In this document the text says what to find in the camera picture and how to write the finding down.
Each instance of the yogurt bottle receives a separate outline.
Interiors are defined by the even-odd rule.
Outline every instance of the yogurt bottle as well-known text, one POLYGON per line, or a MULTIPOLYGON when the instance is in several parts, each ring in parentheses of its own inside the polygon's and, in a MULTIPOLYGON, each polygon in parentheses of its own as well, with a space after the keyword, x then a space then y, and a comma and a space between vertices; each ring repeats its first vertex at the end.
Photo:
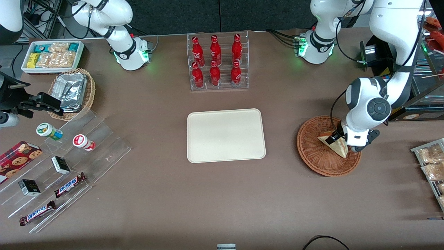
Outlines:
POLYGON ((37 126, 36 132, 38 135, 43 137, 49 137, 52 140, 58 141, 62 138, 63 132, 59 129, 56 129, 51 124, 44 122, 37 126))

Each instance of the red cookie box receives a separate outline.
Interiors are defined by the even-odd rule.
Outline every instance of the red cookie box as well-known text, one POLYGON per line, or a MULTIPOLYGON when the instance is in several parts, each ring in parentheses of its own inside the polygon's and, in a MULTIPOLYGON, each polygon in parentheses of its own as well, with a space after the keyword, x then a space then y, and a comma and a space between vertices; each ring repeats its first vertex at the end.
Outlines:
POLYGON ((42 153, 42 149, 38 146, 21 141, 0 155, 0 184, 11 178, 42 153))

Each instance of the coca-cola bottle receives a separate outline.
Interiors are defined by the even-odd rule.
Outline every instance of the coca-cola bottle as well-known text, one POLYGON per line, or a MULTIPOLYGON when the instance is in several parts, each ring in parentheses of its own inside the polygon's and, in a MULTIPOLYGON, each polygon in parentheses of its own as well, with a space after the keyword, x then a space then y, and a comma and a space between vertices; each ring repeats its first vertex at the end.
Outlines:
POLYGON ((211 61, 210 75, 211 84, 216 87, 219 86, 221 82, 221 71, 218 67, 218 63, 215 60, 211 61))
POLYGON ((202 70, 199 69, 199 65, 197 62, 193 62, 193 71, 191 74, 193 75, 194 85, 196 85, 196 88, 201 89, 203 88, 203 74, 202 70))
POLYGON ((242 71, 239 68, 239 61, 235 61, 231 69, 231 86, 237 88, 241 85, 241 74, 242 71))
POLYGON ((222 51, 221 46, 218 43, 218 36, 212 35, 211 36, 211 59, 216 61, 218 66, 222 64, 222 51))
POLYGON ((205 59, 203 58, 203 49, 199 44, 199 39, 197 36, 194 36, 191 41, 193 41, 193 57, 194 60, 198 63, 199 68, 202 68, 205 65, 205 59))
POLYGON ((241 35, 234 35, 234 43, 231 47, 232 63, 235 61, 239 61, 239 64, 242 64, 242 44, 241 44, 241 35))

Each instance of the logo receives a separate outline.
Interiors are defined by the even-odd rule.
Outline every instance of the logo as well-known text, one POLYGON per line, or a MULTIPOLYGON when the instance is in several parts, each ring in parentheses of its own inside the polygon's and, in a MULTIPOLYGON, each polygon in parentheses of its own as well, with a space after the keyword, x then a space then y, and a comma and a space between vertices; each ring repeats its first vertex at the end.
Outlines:
POLYGON ((66 191, 70 186, 74 185, 77 182, 77 177, 72 179, 70 182, 65 184, 63 187, 59 189, 59 193, 66 191))
POLYGON ((29 220, 31 220, 32 218, 39 216, 39 214, 40 214, 41 212, 44 212, 45 210, 46 210, 46 206, 42 206, 40 209, 34 211, 32 214, 29 214, 28 217, 26 218, 26 220, 29 221, 29 220))

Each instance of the acrylic bottle rack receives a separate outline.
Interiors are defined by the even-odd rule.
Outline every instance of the acrylic bottle rack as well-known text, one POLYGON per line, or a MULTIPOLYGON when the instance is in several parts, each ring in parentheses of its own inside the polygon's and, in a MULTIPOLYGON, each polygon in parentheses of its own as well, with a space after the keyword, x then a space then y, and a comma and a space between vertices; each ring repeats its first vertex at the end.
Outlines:
POLYGON ((190 85, 192 91, 202 91, 202 90, 222 90, 222 89, 247 89, 250 86, 250 78, 248 75, 248 71, 250 68, 250 55, 249 55, 249 41, 248 41, 248 32, 223 32, 223 33, 215 33, 215 34, 206 34, 206 33, 200 33, 200 34, 188 34, 187 40, 186 40, 186 48, 187 48, 187 55, 188 55, 188 69, 190 71, 190 85), (240 64, 240 69, 242 71, 241 74, 241 83, 239 87, 234 88, 231 86, 231 69, 233 68, 233 63, 231 61, 231 47, 233 46, 234 42, 234 35, 239 34, 241 35, 241 43, 242 43, 242 63, 240 64), (217 35, 218 36, 218 42, 221 46, 222 50, 222 64, 219 66, 220 72, 221 72, 221 82, 218 87, 213 86, 211 84, 211 78, 210 78, 210 68, 211 68, 211 53, 210 53, 210 46, 211 46, 211 36, 217 35), (193 42, 191 41, 191 38, 197 36, 199 39, 199 44, 202 46, 203 49, 203 57, 205 59, 205 65, 200 68, 203 73, 203 88, 198 89, 196 88, 196 85, 193 81, 193 75, 192 71, 193 68, 191 64, 194 62, 193 57, 193 42))

